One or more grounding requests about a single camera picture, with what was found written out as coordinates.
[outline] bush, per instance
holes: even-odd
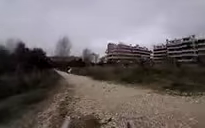
[[[205,68],[174,67],[88,67],[75,69],[74,73],[91,76],[97,80],[120,81],[134,85],[153,85],[155,89],[180,92],[205,92]]]
[[[0,124],[18,118],[32,104],[47,97],[59,75],[51,70],[0,77]]]

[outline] overcast sky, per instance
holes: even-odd
[[[205,33],[205,0],[0,0],[0,41],[19,38],[53,54],[69,36],[72,53],[103,54],[108,41],[152,45]]]

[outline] vegetation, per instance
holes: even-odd
[[[68,37],[63,37],[60,39],[56,45],[56,56],[64,57],[69,56],[71,52],[71,42]]]
[[[46,98],[58,79],[42,49],[22,42],[13,50],[0,45],[0,124]]]
[[[119,81],[178,92],[205,92],[205,68],[95,66],[73,70],[97,80]]]

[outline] dry grass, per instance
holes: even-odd
[[[54,71],[0,76],[0,124],[22,116],[42,101],[59,80]]]
[[[179,92],[205,92],[205,68],[175,67],[87,67],[74,69],[74,73],[97,80],[119,81],[155,89]]]

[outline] sky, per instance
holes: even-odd
[[[104,54],[108,42],[152,48],[205,34],[205,0],[0,0],[0,42],[23,40],[53,55],[68,36],[72,54]]]

